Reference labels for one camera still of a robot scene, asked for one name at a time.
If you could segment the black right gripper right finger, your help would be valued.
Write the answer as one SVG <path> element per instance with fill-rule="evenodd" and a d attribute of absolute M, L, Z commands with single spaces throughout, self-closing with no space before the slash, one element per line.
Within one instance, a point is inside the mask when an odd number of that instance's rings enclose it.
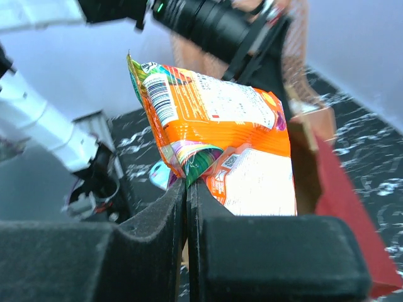
<path fill-rule="evenodd" d="M 331 216 L 236 216 L 188 188 L 191 301 L 364 301 L 372 280 L 358 242 Z"/>

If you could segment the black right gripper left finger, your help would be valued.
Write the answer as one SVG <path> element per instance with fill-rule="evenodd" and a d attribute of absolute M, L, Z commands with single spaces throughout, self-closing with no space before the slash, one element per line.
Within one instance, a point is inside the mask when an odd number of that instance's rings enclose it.
<path fill-rule="evenodd" d="M 2 301 L 176 301 L 186 189 L 122 224 L 1 223 Z"/>

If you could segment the red brown paper bag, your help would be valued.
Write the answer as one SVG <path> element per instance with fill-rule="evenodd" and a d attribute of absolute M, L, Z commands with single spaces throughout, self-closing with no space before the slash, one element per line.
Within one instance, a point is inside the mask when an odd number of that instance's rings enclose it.
<path fill-rule="evenodd" d="M 337 155 L 331 108 L 297 111 L 288 123 L 298 213 L 335 216 L 350 227 L 372 279 L 370 297 L 402 289 L 397 266 L 385 251 Z"/>

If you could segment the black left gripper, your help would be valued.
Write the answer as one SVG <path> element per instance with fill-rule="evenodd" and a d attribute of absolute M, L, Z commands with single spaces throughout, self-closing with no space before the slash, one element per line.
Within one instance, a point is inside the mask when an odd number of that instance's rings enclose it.
<path fill-rule="evenodd" d="M 272 92 L 291 116 L 282 74 L 282 51 L 291 17 L 273 1 L 251 12 L 231 1 L 156 1 L 153 17 L 204 52 L 230 63 L 222 80 Z"/>

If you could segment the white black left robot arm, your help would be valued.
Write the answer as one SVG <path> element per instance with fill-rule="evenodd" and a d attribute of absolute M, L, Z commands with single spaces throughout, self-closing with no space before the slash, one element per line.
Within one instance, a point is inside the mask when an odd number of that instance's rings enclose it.
<path fill-rule="evenodd" d="M 39 29 L 61 24 L 96 24 L 122 19 L 144 27 L 151 11 L 156 21 L 241 68 L 248 81 L 257 70 L 264 50 L 251 58 L 247 51 L 258 42 L 263 26 L 273 20 L 279 1 L 261 1 L 252 9 L 238 9 L 231 1 L 2 1 L 1 31 Z M 104 142 L 81 130 L 53 104 L 43 98 L 1 55 L 1 118 L 56 156 L 64 167 L 82 180 L 68 199 L 93 197 L 91 217 L 116 216 L 118 222 L 131 215 L 125 188 Z"/>

